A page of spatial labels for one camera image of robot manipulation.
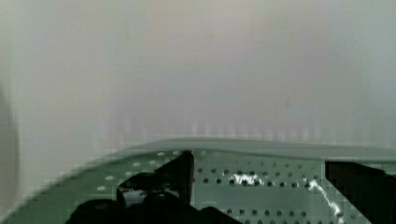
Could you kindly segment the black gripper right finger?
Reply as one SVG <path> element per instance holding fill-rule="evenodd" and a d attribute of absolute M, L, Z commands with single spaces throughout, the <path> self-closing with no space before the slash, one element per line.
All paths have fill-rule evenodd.
<path fill-rule="evenodd" d="M 325 177 L 372 224 L 395 224 L 394 175 L 356 162 L 326 161 Z"/>

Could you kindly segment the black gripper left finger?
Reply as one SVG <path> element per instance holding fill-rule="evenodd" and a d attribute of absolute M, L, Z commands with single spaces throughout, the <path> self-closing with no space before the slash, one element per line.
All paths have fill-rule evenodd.
<path fill-rule="evenodd" d="M 131 207 L 142 203 L 150 193 L 165 191 L 183 203 L 190 203 L 193 181 L 194 157 L 191 151 L 183 151 L 153 173 L 139 173 L 123 181 L 117 187 L 116 197 L 123 207 Z"/>

